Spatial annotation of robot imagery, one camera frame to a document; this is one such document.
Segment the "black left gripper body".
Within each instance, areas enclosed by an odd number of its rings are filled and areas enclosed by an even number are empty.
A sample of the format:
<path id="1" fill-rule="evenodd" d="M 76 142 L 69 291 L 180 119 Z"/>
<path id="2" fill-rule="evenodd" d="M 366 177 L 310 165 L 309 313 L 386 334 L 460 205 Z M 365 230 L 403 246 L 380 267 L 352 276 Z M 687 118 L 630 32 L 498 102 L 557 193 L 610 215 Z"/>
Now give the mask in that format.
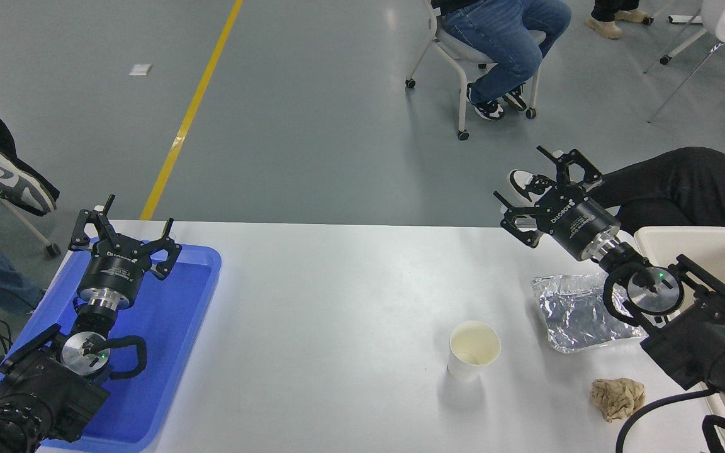
<path id="1" fill-rule="evenodd" d="M 132 238 L 121 238 L 118 245 L 100 240 L 93 245 L 92 257 L 84 271 L 78 295 L 89 298 L 95 289 L 108 289 L 123 298 L 135 298 L 149 270 L 149 255 L 141 252 L 145 244 Z"/>

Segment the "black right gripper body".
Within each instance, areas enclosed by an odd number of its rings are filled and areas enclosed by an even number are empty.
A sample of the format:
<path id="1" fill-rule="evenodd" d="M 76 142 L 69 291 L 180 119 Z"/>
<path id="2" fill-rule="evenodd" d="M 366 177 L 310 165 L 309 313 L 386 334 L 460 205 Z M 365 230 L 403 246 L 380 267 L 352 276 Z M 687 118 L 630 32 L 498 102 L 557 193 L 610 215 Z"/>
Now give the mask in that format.
<path id="1" fill-rule="evenodd" d="M 534 204 L 536 226 L 572 256 L 597 256 L 621 223 L 578 186 L 553 186 Z"/>

